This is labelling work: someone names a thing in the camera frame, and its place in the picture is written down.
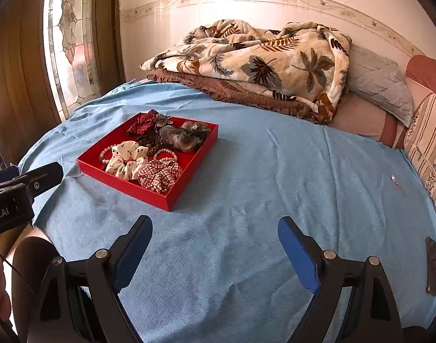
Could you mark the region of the grey pillow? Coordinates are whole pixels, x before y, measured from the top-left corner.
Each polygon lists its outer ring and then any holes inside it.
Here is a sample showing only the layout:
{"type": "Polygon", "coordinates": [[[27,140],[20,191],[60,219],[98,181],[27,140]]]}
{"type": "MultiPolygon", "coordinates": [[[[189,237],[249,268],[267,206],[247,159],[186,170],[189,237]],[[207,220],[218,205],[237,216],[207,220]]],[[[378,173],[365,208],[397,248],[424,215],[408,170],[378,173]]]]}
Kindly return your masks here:
{"type": "Polygon", "coordinates": [[[413,99],[398,63],[356,44],[351,46],[349,58],[348,89],[408,128],[413,118],[413,99]]]}

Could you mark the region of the leaf print blanket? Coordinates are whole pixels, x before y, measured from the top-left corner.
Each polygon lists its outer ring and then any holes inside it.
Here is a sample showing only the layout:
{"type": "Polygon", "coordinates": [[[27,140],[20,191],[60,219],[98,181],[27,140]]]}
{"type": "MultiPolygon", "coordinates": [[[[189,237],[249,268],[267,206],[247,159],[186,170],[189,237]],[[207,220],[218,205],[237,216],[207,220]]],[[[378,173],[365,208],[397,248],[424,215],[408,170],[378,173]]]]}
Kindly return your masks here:
{"type": "Polygon", "coordinates": [[[351,37],[319,23],[257,29],[222,19],[190,31],[140,68],[216,79],[259,100],[270,98],[300,119],[328,123],[344,91],[351,37]]]}

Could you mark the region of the grey brown scrunchie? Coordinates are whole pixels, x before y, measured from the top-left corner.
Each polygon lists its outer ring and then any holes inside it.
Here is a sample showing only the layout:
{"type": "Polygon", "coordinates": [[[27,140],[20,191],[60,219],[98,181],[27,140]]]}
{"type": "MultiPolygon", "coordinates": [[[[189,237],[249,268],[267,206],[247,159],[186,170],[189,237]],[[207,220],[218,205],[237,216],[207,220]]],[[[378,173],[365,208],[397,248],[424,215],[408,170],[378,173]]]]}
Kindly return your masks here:
{"type": "Polygon", "coordinates": [[[181,127],[163,126],[159,135],[164,144],[187,153],[199,148],[209,132],[205,123],[185,121],[181,127]]]}

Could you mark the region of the smartphone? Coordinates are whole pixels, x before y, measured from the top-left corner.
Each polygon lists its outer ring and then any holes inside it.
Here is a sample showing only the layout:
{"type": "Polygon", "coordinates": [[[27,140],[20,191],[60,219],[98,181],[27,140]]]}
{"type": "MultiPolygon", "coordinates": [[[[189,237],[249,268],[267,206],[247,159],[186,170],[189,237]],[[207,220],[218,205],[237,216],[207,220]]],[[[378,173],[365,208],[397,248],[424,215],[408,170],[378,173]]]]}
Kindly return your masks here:
{"type": "Polygon", "coordinates": [[[427,251],[427,286],[426,292],[436,296],[436,241],[431,238],[425,238],[427,251]]]}

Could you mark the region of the small silver hair pin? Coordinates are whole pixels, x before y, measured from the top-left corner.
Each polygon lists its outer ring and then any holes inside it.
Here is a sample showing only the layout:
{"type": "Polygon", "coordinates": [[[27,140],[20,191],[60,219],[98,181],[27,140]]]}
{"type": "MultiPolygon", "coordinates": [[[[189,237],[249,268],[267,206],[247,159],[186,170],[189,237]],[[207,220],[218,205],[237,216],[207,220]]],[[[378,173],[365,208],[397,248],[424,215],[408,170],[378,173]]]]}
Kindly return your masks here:
{"type": "Polygon", "coordinates": [[[390,176],[390,180],[401,190],[401,192],[402,192],[402,194],[406,197],[407,195],[406,195],[406,192],[405,192],[405,190],[403,189],[403,187],[400,185],[400,183],[397,181],[397,178],[396,178],[396,176],[394,176],[394,175],[391,175],[390,176]]]}

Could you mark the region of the red patterned scrunchie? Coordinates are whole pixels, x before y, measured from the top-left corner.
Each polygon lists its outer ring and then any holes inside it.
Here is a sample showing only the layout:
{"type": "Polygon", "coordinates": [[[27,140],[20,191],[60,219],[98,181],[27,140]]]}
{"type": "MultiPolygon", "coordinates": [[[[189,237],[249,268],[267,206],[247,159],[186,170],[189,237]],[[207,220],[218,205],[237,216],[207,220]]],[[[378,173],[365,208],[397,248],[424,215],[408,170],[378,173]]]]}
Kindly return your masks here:
{"type": "Polygon", "coordinates": [[[146,135],[153,132],[157,121],[158,112],[154,109],[148,113],[140,115],[136,121],[128,128],[129,134],[146,135]]]}

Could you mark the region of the white dotted scrunchie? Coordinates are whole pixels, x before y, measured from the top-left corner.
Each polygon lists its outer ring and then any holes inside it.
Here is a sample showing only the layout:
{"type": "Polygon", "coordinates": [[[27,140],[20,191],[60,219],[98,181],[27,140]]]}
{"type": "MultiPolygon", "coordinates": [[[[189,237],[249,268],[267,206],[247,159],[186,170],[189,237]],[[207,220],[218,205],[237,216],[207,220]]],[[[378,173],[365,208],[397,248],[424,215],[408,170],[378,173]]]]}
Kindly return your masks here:
{"type": "Polygon", "coordinates": [[[149,148],[135,141],[124,141],[104,149],[99,158],[105,171],[120,180],[139,179],[139,172],[148,162],[149,148]]]}

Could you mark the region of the rhinestone hair clip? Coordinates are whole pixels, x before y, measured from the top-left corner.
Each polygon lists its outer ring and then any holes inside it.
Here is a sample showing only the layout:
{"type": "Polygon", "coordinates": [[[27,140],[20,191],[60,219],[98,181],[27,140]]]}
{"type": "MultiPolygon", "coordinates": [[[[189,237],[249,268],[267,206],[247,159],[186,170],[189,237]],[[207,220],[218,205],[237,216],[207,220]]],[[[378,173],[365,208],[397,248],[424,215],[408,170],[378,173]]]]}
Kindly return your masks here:
{"type": "Polygon", "coordinates": [[[154,121],[155,129],[160,130],[165,126],[173,125],[171,116],[157,113],[154,121]]]}

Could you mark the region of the striped floral cushion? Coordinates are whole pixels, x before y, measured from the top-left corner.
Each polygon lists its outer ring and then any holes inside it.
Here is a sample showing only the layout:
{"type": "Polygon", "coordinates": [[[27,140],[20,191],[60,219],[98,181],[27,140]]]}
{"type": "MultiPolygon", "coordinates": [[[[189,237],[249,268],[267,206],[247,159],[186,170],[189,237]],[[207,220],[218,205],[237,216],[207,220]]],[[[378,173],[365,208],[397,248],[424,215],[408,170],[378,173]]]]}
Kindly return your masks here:
{"type": "Polygon", "coordinates": [[[436,94],[417,108],[403,142],[404,152],[433,201],[436,211],[436,94]]]}

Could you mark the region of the red jewelry tray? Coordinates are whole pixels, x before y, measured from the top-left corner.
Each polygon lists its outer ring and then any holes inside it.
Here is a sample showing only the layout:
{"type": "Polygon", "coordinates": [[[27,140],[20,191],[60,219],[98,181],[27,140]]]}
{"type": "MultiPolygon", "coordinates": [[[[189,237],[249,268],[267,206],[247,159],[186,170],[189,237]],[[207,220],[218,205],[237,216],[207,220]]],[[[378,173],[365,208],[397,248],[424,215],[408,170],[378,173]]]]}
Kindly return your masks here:
{"type": "Polygon", "coordinates": [[[171,116],[174,127],[181,127],[185,121],[190,122],[202,122],[210,127],[205,141],[194,151],[183,153],[181,150],[174,149],[170,145],[166,145],[160,138],[159,131],[154,128],[153,132],[146,135],[135,135],[127,132],[128,128],[136,121],[136,119],[146,113],[139,113],[133,116],[128,121],[125,121],[122,125],[118,126],[115,130],[111,131],[108,135],[103,137],[89,149],[87,149],[78,158],[78,165],[82,172],[95,178],[96,180],[115,188],[122,193],[128,194],[140,201],[144,201],[157,208],[165,211],[171,211],[180,194],[184,190],[187,183],[193,177],[195,171],[197,171],[199,165],[203,161],[206,153],[210,150],[212,145],[218,139],[218,125],[204,121],[195,121],[190,119],[181,119],[171,116]],[[124,141],[135,141],[140,145],[144,145],[149,148],[148,162],[153,159],[172,158],[178,162],[182,168],[182,174],[175,182],[174,186],[166,194],[158,194],[152,190],[142,188],[139,180],[125,181],[114,177],[111,174],[106,173],[105,165],[99,158],[101,152],[107,147],[122,143],[124,141]]]}

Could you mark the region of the brown ruffled blanket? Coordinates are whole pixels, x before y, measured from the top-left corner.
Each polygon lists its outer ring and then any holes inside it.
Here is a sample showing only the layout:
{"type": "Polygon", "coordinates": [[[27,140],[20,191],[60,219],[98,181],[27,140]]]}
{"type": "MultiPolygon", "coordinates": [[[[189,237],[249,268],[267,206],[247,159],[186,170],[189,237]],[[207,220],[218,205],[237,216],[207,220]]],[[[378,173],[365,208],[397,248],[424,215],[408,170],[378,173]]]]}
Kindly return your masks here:
{"type": "Polygon", "coordinates": [[[183,84],[206,93],[215,101],[275,111],[318,125],[326,125],[335,115],[335,108],[325,94],[312,103],[302,97],[283,95],[257,84],[177,73],[162,68],[151,71],[147,78],[158,83],[183,84]]]}

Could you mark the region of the brown wooden door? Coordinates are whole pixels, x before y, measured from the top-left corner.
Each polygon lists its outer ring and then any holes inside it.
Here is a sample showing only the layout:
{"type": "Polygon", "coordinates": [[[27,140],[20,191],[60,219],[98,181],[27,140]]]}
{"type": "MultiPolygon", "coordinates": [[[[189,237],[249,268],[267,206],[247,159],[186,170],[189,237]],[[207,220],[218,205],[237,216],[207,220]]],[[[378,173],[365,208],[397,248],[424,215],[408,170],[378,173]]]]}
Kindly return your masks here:
{"type": "Polygon", "coordinates": [[[18,163],[60,123],[47,73],[44,0],[0,0],[0,153],[18,163]]]}

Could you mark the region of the red plaid scrunchie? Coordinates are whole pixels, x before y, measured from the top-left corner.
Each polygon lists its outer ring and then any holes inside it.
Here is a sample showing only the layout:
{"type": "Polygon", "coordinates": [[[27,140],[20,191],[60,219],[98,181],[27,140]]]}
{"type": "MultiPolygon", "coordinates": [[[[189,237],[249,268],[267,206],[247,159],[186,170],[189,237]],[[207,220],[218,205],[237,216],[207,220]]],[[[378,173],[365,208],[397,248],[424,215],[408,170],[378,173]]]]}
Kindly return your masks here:
{"type": "Polygon", "coordinates": [[[166,194],[182,174],[182,168],[172,158],[153,159],[139,172],[142,188],[166,194]]]}

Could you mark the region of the stained glass window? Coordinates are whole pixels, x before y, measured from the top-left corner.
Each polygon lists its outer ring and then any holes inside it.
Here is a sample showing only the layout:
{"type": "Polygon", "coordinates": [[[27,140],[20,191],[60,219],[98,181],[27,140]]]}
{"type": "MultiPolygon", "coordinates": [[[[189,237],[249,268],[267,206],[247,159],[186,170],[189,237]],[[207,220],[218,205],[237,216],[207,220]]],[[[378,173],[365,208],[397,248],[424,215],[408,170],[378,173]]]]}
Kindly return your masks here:
{"type": "Polygon", "coordinates": [[[44,0],[47,75],[61,121],[101,95],[92,29],[92,0],[44,0]]]}

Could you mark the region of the pink headboard cushion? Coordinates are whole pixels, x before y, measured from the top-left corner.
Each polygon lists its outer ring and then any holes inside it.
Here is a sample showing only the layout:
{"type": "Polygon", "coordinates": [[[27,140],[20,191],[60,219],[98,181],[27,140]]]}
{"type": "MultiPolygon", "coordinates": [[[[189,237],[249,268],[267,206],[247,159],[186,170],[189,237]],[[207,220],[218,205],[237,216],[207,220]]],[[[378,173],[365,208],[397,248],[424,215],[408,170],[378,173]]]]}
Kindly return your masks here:
{"type": "Polygon", "coordinates": [[[436,60],[416,55],[406,67],[406,76],[436,94],[436,60]]]}

